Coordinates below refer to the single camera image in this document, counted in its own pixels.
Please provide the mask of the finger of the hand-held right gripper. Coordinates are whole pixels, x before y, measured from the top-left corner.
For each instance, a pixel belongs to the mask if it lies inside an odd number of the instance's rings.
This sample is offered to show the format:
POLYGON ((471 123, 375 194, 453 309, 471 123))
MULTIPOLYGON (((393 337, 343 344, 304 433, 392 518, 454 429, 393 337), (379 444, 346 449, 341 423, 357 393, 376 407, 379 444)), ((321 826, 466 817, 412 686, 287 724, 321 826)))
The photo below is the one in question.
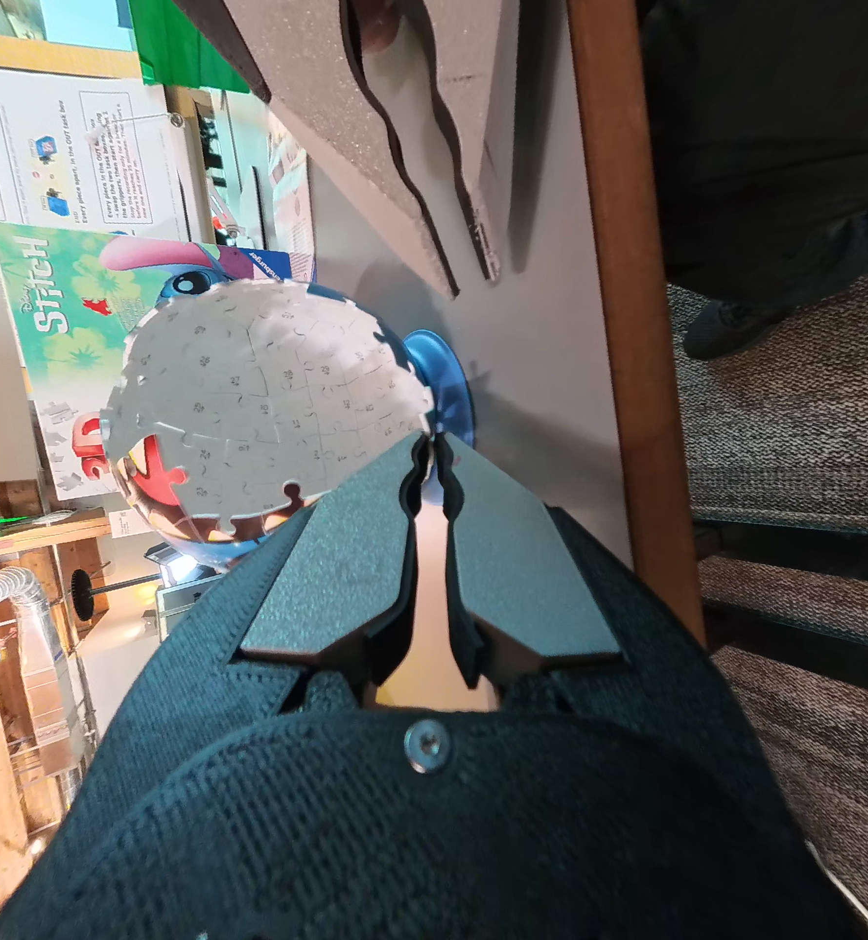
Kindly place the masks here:
POLYGON ((416 30, 456 197, 487 281, 502 272, 511 206, 518 1, 421 1, 416 30))
POLYGON ((350 2, 226 1, 270 107, 393 253, 446 298, 459 289, 391 119, 368 87, 350 2))

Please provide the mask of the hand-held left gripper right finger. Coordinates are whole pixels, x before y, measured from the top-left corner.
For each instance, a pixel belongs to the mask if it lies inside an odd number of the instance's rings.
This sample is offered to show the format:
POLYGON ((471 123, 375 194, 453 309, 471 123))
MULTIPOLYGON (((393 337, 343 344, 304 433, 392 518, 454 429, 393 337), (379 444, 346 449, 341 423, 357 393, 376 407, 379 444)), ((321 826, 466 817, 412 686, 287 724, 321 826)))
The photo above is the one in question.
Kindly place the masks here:
POLYGON ((451 433, 436 438, 451 652, 469 688, 617 663, 623 651, 545 504, 451 433))

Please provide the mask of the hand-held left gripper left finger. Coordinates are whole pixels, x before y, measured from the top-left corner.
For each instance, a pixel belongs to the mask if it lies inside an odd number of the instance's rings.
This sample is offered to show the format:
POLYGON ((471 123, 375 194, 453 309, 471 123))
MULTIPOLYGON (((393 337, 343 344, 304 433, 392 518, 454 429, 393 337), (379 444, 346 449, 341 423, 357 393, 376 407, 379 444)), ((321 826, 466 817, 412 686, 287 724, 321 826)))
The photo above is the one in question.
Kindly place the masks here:
POLYGON ((317 501, 241 641, 246 657, 352 685, 393 674, 413 636, 429 444, 410 434, 317 501))

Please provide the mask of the blue and white puzzle ball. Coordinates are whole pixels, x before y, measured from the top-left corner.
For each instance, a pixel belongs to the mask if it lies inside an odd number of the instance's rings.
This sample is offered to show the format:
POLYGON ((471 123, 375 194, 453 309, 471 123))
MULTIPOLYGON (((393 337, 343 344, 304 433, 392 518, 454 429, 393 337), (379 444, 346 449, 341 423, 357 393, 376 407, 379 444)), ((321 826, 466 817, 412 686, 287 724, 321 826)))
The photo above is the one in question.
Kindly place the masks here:
POLYGON ((399 336, 343 295, 236 280, 158 305, 100 414, 131 508, 215 570, 406 437, 435 403, 399 336))

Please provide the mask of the colourful puzzle box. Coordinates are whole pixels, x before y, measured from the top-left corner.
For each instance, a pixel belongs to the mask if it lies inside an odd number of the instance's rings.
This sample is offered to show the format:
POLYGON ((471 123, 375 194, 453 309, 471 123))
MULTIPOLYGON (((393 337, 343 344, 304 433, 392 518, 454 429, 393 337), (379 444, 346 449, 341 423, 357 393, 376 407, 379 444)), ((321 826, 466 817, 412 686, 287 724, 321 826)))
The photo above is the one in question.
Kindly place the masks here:
POLYGON ((0 222, 0 282, 59 501, 116 491, 94 439, 128 334, 158 303, 226 280, 315 279, 314 249, 270 251, 0 222))

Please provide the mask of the green board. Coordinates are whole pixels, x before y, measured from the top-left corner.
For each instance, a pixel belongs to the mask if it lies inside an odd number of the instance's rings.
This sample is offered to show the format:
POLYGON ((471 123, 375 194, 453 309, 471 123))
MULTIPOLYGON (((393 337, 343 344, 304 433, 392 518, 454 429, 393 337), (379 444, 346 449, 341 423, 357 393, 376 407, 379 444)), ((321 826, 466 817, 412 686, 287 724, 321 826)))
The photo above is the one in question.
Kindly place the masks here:
POLYGON ((146 85, 250 93, 248 83, 172 1, 128 1, 146 85))

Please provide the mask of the white instruction sheet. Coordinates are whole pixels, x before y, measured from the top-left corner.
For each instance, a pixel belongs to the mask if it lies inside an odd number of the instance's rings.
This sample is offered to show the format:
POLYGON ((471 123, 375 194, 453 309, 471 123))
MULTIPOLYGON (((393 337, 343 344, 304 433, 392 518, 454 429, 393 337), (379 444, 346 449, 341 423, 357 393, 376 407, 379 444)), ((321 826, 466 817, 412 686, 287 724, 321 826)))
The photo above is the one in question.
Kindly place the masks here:
POLYGON ((0 69, 0 223, 211 241, 190 131, 139 80, 0 69))

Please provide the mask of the blue round stand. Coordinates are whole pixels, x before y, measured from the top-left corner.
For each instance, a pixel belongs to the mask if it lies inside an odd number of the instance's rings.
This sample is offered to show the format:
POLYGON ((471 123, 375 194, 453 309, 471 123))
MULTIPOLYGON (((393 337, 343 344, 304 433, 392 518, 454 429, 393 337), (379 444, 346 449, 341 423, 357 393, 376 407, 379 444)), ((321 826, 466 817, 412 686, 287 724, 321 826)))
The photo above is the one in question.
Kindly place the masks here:
POLYGON ((430 330, 416 330, 404 338, 415 370, 433 398, 433 429, 449 432, 469 447, 475 446, 475 413, 465 372, 451 346, 430 330))

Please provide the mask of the black round-base stand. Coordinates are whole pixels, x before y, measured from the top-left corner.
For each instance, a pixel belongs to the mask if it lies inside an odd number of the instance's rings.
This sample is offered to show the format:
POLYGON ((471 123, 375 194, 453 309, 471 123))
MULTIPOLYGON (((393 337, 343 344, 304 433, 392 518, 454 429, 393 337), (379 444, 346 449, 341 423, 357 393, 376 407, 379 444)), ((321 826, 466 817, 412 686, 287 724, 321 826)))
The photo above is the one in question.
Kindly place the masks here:
POLYGON ((71 600, 75 616, 82 622, 92 621, 95 613, 94 598, 116 590, 138 587, 161 579, 161 574, 154 573, 146 576, 128 579, 121 582, 94 587, 91 575, 87 570, 77 568, 72 572, 70 588, 71 600))

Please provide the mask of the person's black clothing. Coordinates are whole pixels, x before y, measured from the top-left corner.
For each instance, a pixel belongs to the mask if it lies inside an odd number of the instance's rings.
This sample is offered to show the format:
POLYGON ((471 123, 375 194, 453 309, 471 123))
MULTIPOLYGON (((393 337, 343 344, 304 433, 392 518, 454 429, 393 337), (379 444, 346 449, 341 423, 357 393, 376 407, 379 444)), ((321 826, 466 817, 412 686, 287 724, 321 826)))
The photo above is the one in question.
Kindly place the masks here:
POLYGON ((667 280, 792 305, 868 274, 868 1, 636 10, 667 280))

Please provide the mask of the person's black shoe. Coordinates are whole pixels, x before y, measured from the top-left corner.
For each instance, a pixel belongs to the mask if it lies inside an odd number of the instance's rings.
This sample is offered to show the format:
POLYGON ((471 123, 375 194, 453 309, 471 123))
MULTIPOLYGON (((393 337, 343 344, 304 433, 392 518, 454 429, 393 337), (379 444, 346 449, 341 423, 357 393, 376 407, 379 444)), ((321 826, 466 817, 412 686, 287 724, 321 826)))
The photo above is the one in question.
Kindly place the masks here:
POLYGON ((710 301, 686 329, 683 351, 696 361, 734 356, 762 342, 797 307, 750 306, 710 301))

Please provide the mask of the silver ventilation duct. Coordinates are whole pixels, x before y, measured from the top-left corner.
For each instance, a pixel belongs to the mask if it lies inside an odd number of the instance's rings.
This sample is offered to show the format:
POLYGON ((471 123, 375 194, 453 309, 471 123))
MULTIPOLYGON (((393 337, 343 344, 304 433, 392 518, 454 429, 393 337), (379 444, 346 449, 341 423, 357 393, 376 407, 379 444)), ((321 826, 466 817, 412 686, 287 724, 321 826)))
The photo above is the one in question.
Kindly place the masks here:
POLYGON ((20 675, 43 775, 75 772, 86 736, 47 594, 32 571, 7 567, 0 570, 2 602, 10 602, 17 615, 20 675))

